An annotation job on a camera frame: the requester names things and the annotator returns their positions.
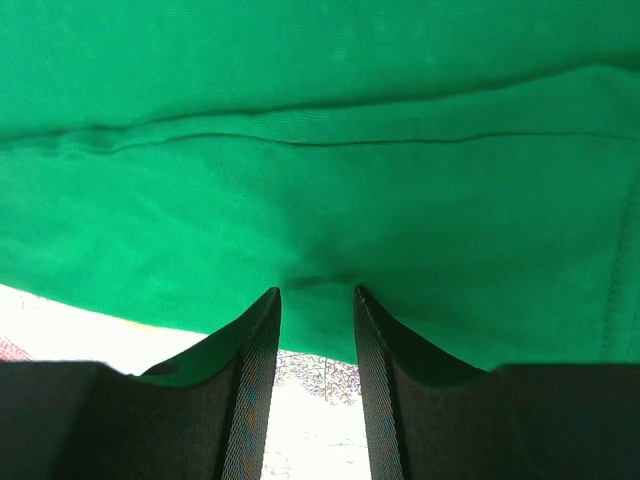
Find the floral table cloth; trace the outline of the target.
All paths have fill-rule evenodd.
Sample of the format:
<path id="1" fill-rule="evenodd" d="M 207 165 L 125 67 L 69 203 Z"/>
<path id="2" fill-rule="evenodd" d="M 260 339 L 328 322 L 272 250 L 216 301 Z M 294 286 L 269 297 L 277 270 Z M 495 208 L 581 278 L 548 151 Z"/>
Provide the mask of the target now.
<path id="1" fill-rule="evenodd" d="M 93 360 L 140 374 L 202 338 L 1 289 L 1 356 L 7 360 Z M 279 351 L 262 476 L 369 478 L 355 366 Z"/>

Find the green t shirt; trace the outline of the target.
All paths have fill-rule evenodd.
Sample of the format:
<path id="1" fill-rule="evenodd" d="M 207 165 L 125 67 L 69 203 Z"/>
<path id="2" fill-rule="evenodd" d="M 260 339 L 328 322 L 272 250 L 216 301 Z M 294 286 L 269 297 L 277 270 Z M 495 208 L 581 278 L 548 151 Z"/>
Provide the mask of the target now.
<path id="1" fill-rule="evenodd" d="M 5 1 L 1 281 L 356 357 L 639 359 L 635 1 Z"/>

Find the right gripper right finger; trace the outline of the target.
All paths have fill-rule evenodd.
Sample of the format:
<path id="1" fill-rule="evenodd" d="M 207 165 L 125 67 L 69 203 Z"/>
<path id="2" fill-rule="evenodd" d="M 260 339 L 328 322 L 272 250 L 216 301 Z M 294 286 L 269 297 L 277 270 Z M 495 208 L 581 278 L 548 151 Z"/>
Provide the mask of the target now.
<path id="1" fill-rule="evenodd" d="M 375 479 L 635 479 L 635 364 L 473 367 L 353 297 Z"/>

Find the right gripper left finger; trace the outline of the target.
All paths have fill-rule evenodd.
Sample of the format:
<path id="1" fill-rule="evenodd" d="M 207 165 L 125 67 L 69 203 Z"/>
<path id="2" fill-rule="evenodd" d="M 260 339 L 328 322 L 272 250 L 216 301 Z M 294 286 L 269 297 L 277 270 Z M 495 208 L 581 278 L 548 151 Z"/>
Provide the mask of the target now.
<path id="1" fill-rule="evenodd" d="M 1 366 L 5 479 L 257 479 L 281 325 L 270 288 L 141 375 L 99 362 Z"/>

